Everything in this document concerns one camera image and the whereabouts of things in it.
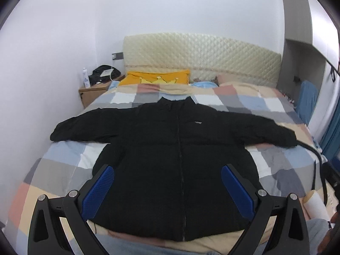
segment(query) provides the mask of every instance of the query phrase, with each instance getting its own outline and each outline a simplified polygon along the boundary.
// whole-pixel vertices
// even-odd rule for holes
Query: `orange pillow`
[[[119,86],[140,83],[188,84],[189,74],[189,70],[173,73],[144,73],[138,71],[128,71],[126,78],[119,83]]]

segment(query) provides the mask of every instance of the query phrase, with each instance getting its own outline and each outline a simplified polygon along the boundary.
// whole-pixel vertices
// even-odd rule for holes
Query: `jacket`
[[[161,98],[136,108],[104,108],[59,123],[52,141],[109,143],[93,168],[115,179],[93,221],[115,232],[174,241],[242,230],[221,180],[231,163],[257,189],[256,165],[245,145],[297,145],[294,131],[273,120]]]

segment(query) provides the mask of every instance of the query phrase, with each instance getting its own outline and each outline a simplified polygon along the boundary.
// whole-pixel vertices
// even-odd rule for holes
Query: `jacket sleeve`
[[[243,113],[218,112],[222,126],[228,129],[237,143],[254,145],[269,143],[281,147],[297,145],[295,132],[277,125],[273,120]]]
[[[109,143],[133,118],[134,111],[135,108],[95,109],[59,123],[50,139]]]

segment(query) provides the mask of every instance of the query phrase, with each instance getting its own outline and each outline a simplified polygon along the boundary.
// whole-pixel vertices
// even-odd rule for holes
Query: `person's hand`
[[[338,218],[339,213],[336,212],[332,218],[330,219],[331,223],[335,223],[337,218]],[[325,250],[326,246],[328,245],[328,243],[330,242],[330,232],[332,231],[332,229],[329,229],[326,236],[323,238],[322,242],[319,244],[319,246],[317,247],[317,252],[321,253],[322,251]]]

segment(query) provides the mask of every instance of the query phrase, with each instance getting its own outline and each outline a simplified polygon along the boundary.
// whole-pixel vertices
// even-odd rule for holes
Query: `blue gripper pad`
[[[255,215],[253,199],[228,166],[222,168],[221,177],[241,216],[252,221]]]
[[[81,214],[84,220],[95,217],[101,203],[113,183],[114,178],[115,172],[113,168],[111,166],[106,167],[104,172],[83,199]]]

